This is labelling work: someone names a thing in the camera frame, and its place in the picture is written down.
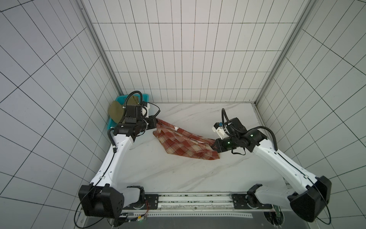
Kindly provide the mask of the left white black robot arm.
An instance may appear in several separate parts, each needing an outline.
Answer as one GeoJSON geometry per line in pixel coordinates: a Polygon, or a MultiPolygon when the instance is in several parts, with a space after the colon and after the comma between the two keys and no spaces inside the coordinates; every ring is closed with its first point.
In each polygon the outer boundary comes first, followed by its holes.
{"type": "Polygon", "coordinates": [[[117,219],[129,205],[146,205],[143,187],[128,186],[121,191],[116,187],[123,159],[136,138],[156,128],[157,114],[149,115],[149,108],[140,91],[131,92],[125,99],[120,122],[107,130],[111,146],[100,169],[89,185],[79,189],[79,206],[85,216],[117,219]]]}

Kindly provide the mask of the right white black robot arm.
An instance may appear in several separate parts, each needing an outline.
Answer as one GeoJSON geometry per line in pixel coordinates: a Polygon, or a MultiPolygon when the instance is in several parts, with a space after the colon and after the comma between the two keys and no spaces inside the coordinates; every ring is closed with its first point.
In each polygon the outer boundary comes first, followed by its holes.
{"type": "Polygon", "coordinates": [[[235,149],[243,148],[264,160],[290,185],[290,188],[282,189],[253,185],[245,196],[249,208],[284,207],[307,222],[315,221],[323,210],[329,209],[331,181],[307,171],[285,155],[278,148],[271,129],[257,126],[247,130],[238,118],[229,119],[226,110],[222,109],[221,122],[214,124],[213,131],[219,135],[211,146],[213,150],[235,154],[235,149]]]}

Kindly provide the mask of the red plaid skirt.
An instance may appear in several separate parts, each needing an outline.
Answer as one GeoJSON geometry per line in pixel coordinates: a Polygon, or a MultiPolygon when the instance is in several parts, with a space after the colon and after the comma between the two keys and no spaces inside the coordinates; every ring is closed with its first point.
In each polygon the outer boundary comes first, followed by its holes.
{"type": "Polygon", "coordinates": [[[203,160],[217,160],[219,153],[211,148],[215,140],[190,133],[161,119],[153,135],[166,153],[203,160]]]}

